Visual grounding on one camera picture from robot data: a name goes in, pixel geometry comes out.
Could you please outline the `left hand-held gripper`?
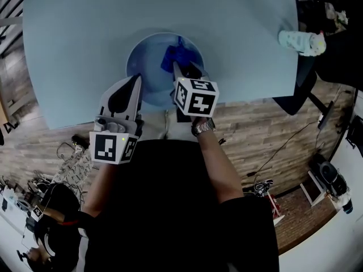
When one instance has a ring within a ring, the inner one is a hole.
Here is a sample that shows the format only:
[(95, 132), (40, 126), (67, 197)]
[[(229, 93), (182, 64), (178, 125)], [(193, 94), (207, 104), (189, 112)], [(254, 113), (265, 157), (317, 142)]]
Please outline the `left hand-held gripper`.
[(90, 132), (92, 161), (124, 164), (131, 161), (142, 134), (143, 121), (137, 115), (141, 74), (115, 83), (101, 96), (99, 115)]

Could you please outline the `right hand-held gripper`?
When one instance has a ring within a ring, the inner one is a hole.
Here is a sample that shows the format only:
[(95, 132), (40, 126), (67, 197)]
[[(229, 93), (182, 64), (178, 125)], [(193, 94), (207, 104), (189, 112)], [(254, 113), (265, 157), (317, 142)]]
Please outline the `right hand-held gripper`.
[(176, 81), (174, 102), (182, 114), (192, 117), (212, 117), (220, 92), (216, 82), (210, 82), (208, 73), (190, 61), (183, 73), (173, 62)]

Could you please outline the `blue cloth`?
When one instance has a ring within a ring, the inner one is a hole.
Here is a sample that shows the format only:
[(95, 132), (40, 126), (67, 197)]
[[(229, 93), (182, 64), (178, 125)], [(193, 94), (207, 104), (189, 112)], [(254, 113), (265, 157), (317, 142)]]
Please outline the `blue cloth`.
[(168, 73), (173, 73), (174, 62), (176, 62), (181, 70), (186, 70), (190, 62), (196, 62), (196, 59), (196, 53), (186, 48), (182, 37), (179, 36), (177, 46), (168, 46), (161, 63), (161, 68)]

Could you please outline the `pale blue big plate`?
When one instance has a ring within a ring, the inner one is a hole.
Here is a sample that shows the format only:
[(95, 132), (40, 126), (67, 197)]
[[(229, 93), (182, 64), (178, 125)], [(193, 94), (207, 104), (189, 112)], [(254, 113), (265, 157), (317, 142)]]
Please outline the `pale blue big plate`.
[(159, 32), (145, 37), (130, 52), (126, 63), (126, 75), (141, 74), (143, 112), (166, 110), (174, 107), (171, 92), (174, 90), (174, 75), (161, 68), (169, 46), (182, 43), (193, 51), (195, 62), (204, 66), (198, 47), (188, 38), (172, 32)]

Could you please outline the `person's left forearm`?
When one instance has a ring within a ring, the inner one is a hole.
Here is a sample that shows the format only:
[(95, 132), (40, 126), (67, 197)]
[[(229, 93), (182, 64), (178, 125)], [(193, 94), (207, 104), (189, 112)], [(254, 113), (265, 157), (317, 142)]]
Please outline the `person's left forearm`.
[(83, 205), (82, 211), (93, 218), (97, 217), (104, 209), (109, 194), (120, 171), (120, 165), (103, 164), (93, 180)]

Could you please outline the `person's right forearm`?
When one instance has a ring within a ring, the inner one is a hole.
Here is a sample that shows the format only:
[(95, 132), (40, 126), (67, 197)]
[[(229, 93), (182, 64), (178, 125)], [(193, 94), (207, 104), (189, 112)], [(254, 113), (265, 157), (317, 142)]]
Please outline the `person's right forearm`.
[(240, 177), (222, 149), (214, 131), (203, 132), (196, 138), (218, 201), (222, 203), (235, 198), (242, 198)]

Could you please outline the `small plush toy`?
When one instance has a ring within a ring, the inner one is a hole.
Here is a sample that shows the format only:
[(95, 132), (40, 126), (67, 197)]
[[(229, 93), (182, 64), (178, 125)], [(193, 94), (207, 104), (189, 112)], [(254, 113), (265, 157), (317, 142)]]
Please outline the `small plush toy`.
[(326, 51), (323, 32), (319, 34), (300, 31), (280, 31), (278, 41), (281, 46), (295, 50), (300, 56), (315, 57)]

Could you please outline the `person's black shirt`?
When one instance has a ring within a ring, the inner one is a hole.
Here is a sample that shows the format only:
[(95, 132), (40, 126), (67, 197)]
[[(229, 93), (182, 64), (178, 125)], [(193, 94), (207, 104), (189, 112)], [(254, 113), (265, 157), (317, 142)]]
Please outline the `person's black shirt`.
[(271, 205), (219, 203), (195, 142), (138, 142), (88, 220), (83, 272), (279, 272)]

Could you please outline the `black office chair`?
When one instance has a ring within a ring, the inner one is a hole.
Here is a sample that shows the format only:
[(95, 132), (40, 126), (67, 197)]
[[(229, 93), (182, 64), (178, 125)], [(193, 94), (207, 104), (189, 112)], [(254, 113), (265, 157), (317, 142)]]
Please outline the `black office chair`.
[(334, 102), (322, 103), (311, 92), (320, 78), (363, 91), (363, 0), (296, 0), (298, 18), (306, 30), (323, 32), (326, 51), (315, 57), (300, 56), (292, 96), (276, 97), (275, 102), (293, 116), (310, 99), (324, 114), (323, 129)]

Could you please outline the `white stool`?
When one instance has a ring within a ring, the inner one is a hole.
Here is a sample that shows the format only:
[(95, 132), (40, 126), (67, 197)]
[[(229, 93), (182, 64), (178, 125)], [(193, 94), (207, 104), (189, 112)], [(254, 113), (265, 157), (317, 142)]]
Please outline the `white stool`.
[(324, 187), (320, 184), (318, 179), (312, 173), (312, 171), (307, 172), (309, 178), (300, 184), (300, 187), (309, 201), (311, 207), (316, 206), (319, 202), (325, 199), (327, 192)]

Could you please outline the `black grey device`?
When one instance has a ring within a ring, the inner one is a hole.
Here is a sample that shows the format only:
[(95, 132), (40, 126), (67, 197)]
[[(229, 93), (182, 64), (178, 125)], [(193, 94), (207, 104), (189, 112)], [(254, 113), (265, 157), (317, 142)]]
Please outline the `black grey device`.
[(346, 214), (350, 214), (353, 211), (351, 190), (338, 169), (318, 152), (309, 161), (309, 167), (337, 208), (343, 210)]

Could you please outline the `black bag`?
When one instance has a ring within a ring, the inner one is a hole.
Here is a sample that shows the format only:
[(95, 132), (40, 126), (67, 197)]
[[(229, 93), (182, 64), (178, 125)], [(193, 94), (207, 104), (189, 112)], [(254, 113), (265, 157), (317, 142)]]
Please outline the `black bag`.
[(351, 122), (346, 140), (353, 147), (357, 147), (363, 157), (363, 118), (356, 115)]

